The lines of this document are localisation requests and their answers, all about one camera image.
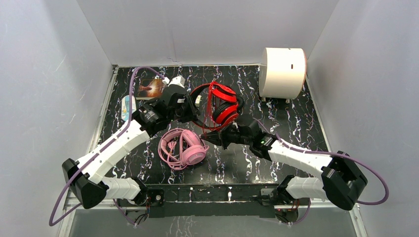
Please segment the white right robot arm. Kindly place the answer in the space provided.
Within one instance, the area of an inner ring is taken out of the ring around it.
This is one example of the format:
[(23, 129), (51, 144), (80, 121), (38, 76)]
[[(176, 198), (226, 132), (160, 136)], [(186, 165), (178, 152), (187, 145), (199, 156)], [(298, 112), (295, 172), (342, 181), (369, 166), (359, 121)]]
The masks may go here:
[(236, 123), (201, 138), (226, 149), (231, 143), (247, 145), (257, 157), (293, 166), (311, 176), (286, 177), (274, 192), (284, 204), (300, 198), (329, 200), (343, 210), (351, 210), (368, 180), (356, 163), (343, 153), (312, 151), (261, 129), (257, 121)]

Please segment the pink over-ear headphones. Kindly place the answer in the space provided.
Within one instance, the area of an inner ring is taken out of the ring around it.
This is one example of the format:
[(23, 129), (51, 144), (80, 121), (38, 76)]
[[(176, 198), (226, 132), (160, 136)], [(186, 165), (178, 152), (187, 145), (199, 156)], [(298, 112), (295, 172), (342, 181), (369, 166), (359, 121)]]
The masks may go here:
[(158, 154), (172, 170), (196, 165), (207, 155), (209, 146), (193, 131), (174, 128), (166, 132), (158, 144)]

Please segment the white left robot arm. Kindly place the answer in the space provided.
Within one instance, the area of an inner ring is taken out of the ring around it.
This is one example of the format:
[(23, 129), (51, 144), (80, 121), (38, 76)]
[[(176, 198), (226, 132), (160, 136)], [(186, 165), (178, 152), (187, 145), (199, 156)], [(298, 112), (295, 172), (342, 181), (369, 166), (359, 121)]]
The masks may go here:
[(138, 178), (109, 178), (108, 171), (140, 144), (167, 129), (172, 121), (198, 119), (197, 96), (171, 84), (161, 96), (148, 100), (133, 112), (122, 128), (77, 160), (67, 159), (62, 168), (70, 190), (85, 209), (105, 199), (128, 199), (135, 205), (147, 201), (148, 188)]

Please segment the red and black headphones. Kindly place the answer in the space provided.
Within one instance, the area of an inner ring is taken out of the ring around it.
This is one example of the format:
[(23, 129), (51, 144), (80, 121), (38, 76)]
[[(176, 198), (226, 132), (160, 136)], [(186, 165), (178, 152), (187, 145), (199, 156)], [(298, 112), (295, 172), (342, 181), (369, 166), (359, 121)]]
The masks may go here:
[(244, 106), (244, 100), (231, 87), (213, 81), (202, 84), (191, 92), (193, 102), (198, 99), (206, 88), (209, 90), (207, 112), (210, 113), (214, 126), (208, 126), (200, 120), (193, 123), (201, 129), (220, 131), (239, 116), (239, 112)]

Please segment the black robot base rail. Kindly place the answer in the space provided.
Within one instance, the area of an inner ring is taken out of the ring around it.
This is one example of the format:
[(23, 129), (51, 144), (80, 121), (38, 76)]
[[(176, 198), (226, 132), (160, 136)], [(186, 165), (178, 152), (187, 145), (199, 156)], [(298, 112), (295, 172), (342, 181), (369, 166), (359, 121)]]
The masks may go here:
[(304, 214), (308, 199), (285, 201), (277, 193), (277, 184), (153, 184), (140, 204), (118, 199), (129, 211), (147, 210), (151, 218), (173, 216), (285, 216), (294, 221)]

